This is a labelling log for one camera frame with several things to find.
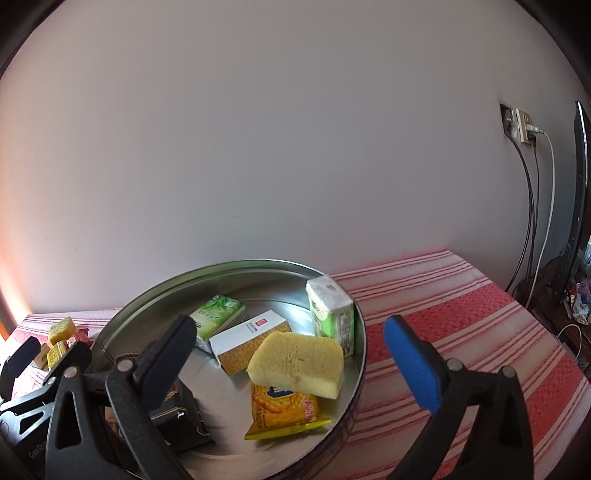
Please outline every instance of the electrical cable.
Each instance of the electrical cable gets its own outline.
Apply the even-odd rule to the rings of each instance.
[[[530,197],[530,212],[529,212],[528,221],[527,221],[527,234],[525,235],[525,243],[523,245],[523,250],[521,251],[521,257],[519,258],[519,263],[517,264],[515,272],[513,273],[513,276],[511,277],[511,280],[509,281],[509,284],[507,285],[507,287],[505,289],[505,291],[509,291],[509,289],[511,288],[511,285],[513,285],[513,282],[515,281],[515,279],[517,277],[517,274],[519,273],[519,269],[521,268],[521,265],[523,264],[523,259],[525,258],[525,253],[527,252],[527,245],[530,241],[531,227],[532,227],[532,222],[534,220],[534,211],[533,211],[534,210],[534,194],[533,194],[533,190],[531,188],[530,172],[527,169],[527,164],[525,163],[525,159],[523,158],[523,153],[521,153],[521,149],[519,148],[519,145],[517,145],[517,142],[513,139],[511,134],[509,132],[507,132],[507,130],[503,130],[503,133],[505,134],[505,136],[509,140],[511,140],[511,143],[513,144],[513,146],[517,150],[517,153],[519,154],[519,158],[521,159],[521,163],[523,164],[523,169],[525,171],[525,179],[527,180],[527,189],[528,189],[528,194]]]
[[[558,341],[560,341],[560,339],[558,337],[560,337],[560,334],[562,332],[564,332],[568,327],[575,327],[578,331],[579,331],[579,351],[577,353],[577,356],[574,357],[574,361],[577,361],[577,358],[579,358],[579,355],[581,354],[581,349],[583,348],[583,332],[581,332],[581,327],[579,325],[577,325],[576,323],[569,323],[568,325],[566,325],[561,331],[559,331],[558,335],[556,335],[556,339]]]
[[[534,147],[534,158],[535,158],[535,172],[536,172],[536,192],[535,192],[535,209],[534,209],[534,225],[532,228],[531,246],[530,246],[530,257],[527,261],[527,280],[525,284],[527,289],[530,287],[531,270],[534,267],[534,248],[535,248],[535,236],[538,231],[538,214],[540,212],[540,164],[538,163],[537,154],[537,139],[535,135],[532,135],[532,143]]]
[[[535,275],[534,281],[531,284],[530,296],[525,303],[525,308],[529,308],[531,298],[534,295],[535,289],[535,282],[538,280],[538,272],[540,271],[540,263],[542,262],[542,255],[544,254],[544,248],[546,247],[546,242],[548,241],[548,234],[550,233],[550,223],[552,222],[552,213],[554,212],[554,195],[556,193],[556,161],[554,159],[554,147],[552,146],[552,140],[548,134],[537,127],[533,127],[531,125],[527,125],[529,131],[533,131],[533,133],[541,133],[546,136],[548,139],[548,143],[550,144],[550,153],[552,155],[552,197],[550,199],[550,213],[548,214],[548,226],[546,227],[546,235],[544,236],[544,243],[542,244],[542,250],[540,251],[540,257],[538,259],[538,264],[535,268]]]

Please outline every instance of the blue gripper pad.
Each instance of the blue gripper pad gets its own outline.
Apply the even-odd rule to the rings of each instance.
[[[421,341],[399,315],[384,323],[384,343],[418,405],[435,414],[449,383],[441,355],[430,343]]]

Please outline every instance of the wall outlet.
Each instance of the wall outlet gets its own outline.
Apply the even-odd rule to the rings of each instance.
[[[517,119],[515,118],[515,109],[505,102],[500,102],[501,106],[501,121],[503,122],[503,130],[513,138],[518,138]]]
[[[517,127],[517,136],[515,138],[519,140],[521,143],[527,143],[528,145],[532,144],[532,141],[528,138],[527,130],[525,128],[526,124],[531,124],[531,117],[527,112],[520,110],[518,108],[513,110],[513,117],[515,119],[515,124]]]

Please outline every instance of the white box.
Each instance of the white box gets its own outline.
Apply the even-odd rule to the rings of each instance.
[[[224,330],[209,340],[212,352],[228,375],[245,370],[262,341],[273,331],[290,332],[282,316],[272,310]]]

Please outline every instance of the cracker package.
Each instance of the cracker package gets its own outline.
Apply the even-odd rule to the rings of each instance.
[[[284,437],[330,423],[319,412],[314,395],[252,385],[253,422],[244,439]]]

